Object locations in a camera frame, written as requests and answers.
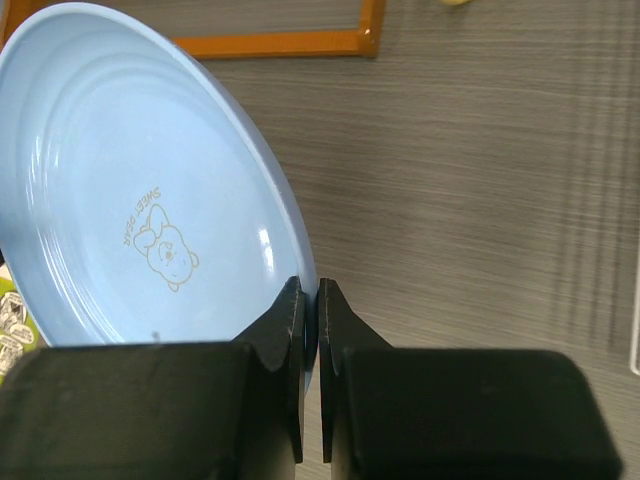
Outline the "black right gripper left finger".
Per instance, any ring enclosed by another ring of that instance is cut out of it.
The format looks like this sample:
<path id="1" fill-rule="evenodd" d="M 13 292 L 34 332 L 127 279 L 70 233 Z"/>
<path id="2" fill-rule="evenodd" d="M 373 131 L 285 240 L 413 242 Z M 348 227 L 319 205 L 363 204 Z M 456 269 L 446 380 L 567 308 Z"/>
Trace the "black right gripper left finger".
<path id="1" fill-rule="evenodd" d="M 303 459 L 297 278 L 228 342 L 39 349 L 1 387 L 5 479 L 291 479 Z"/>

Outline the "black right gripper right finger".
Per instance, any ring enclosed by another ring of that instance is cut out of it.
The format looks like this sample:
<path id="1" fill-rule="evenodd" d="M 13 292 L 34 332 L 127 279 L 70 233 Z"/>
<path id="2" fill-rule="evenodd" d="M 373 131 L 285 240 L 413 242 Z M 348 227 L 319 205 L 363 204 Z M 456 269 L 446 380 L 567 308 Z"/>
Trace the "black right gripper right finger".
<path id="1" fill-rule="evenodd" d="M 590 384 L 541 349 L 401 348 L 318 297 L 323 459 L 335 479 L 618 479 Z"/>

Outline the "light blue plate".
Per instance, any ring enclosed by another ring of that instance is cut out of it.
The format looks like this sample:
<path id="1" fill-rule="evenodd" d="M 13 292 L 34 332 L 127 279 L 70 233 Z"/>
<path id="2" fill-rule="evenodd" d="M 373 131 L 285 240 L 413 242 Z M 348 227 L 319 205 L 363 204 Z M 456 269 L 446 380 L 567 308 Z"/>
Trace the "light blue plate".
<path id="1" fill-rule="evenodd" d="M 1 53 L 1 251 L 52 347 L 229 340 L 291 277 L 293 191 L 200 63 L 119 11 L 61 3 Z"/>

